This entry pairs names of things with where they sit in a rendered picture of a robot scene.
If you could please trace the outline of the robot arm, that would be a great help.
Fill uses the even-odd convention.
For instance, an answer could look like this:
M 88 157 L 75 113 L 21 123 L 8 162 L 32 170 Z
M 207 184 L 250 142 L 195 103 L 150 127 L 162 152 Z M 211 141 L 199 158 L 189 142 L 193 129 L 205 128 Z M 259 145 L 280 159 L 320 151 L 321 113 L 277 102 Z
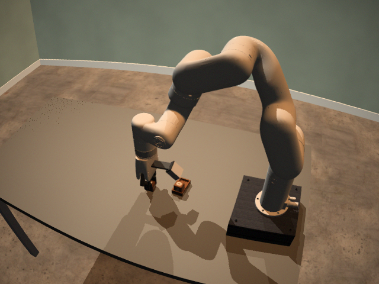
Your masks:
M 138 157 L 146 159 L 157 153 L 157 147 L 171 148 L 202 93 L 240 85 L 251 74 L 262 103 L 260 135 L 269 161 L 255 206 L 264 216 L 279 217 L 289 206 L 298 207 L 298 202 L 290 202 L 296 198 L 289 193 L 303 168 L 305 140 L 296 125 L 296 108 L 281 66 L 272 50 L 258 39 L 235 37 L 215 56 L 204 50 L 188 53 L 173 71 L 170 102 L 159 121 L 155 123 L 147 113 L 133 117 L 134 149 Z

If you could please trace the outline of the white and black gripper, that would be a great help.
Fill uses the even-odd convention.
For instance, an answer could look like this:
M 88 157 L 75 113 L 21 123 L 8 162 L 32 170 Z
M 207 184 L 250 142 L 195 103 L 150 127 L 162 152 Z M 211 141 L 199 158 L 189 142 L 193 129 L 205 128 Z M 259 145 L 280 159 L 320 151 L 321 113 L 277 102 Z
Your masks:
M 156 153 L 154 158 L 141 158 L 136 155 L 135 167 L 136 167 L 136 178 L 140 179 L 140 186 L 144 186 L 147 191 L 153 191 L 152 183 L 150 180 L 156 181 L 156 169 L 151 167 L 155 160 L 158 160 L 158 154 Z M 146 181 L 145 181 L 146 180 Z

